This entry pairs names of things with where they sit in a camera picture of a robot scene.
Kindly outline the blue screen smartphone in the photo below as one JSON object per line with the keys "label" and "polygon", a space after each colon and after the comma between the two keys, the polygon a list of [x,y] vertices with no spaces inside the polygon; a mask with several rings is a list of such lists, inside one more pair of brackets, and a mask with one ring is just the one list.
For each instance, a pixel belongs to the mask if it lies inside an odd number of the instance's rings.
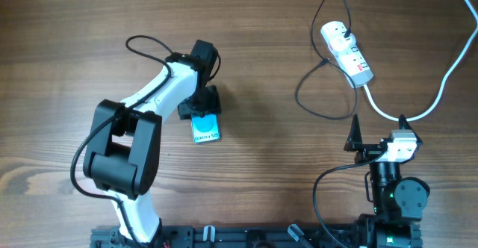
{"label": "blue screen smartphone", "polygon": [[193,117],[191,128],[195,143],[206,143],[220,139],[220,127],[216,114]]}

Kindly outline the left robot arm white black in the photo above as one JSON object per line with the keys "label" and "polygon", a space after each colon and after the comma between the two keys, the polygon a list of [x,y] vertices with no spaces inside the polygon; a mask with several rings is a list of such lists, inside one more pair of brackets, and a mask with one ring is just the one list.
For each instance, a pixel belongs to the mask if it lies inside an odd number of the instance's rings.
{"label": "left robot arm white black", "polygon": [[218,50],[197,40],[189,54],[171,51],[160,63],[159,74],[137,93],[96,106],[90,133],[73,156],[73,187],[111,201],[120,221],[92,230],[91,247],[170,245],[150,188],[158,172],[162,124],[173,111],[191,121],[196,142],[220,139],[220,97],[209,84],[221,65]]}

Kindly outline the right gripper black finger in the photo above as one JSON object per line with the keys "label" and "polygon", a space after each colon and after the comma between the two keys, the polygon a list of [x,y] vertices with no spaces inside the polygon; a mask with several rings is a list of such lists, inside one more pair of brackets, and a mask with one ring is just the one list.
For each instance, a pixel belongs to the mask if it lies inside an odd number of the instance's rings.
{"label": "right gripper black finger", "polygon": [[416,143],[418,146],[422,146],[423,145],[423,141],[421,140],[421,138],[417,135],[417,133],[415,132],[415,130],[409,125],[409,122],[407,121],[406,117],[401,114],[399,116],[399,119],[398,119],[398,123],[399,123],[399,129],[405,129],[405,130],[409,130],[409,131],[412,131],[415,138],[416,138]]}
{"label": "right gripper black finger", "polygon": [[346,143],[344,144],[344,151],[356,152],[361,150],[362,147],[363,142],[361,137],[359,118],[357,114],[354,114],[350,127],[350,133],[347,137]]}

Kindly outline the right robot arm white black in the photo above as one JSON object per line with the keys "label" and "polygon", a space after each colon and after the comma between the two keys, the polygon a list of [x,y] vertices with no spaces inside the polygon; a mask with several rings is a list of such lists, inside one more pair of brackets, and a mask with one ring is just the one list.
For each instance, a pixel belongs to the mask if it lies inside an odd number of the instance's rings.
{"label": "right robot arm white black", "polygon": [[362,142],[355,115],[344,149],[355,152],[355,165],[368,165],[367,200],[373,214],[361,214],[353,225],[353,247],[419,248],[423,246],[419,222],[430,195],[429,185],[417,178],[403,178],[400,166],[415,158],[423,145],[404,116],[399,128],[377,144]]}

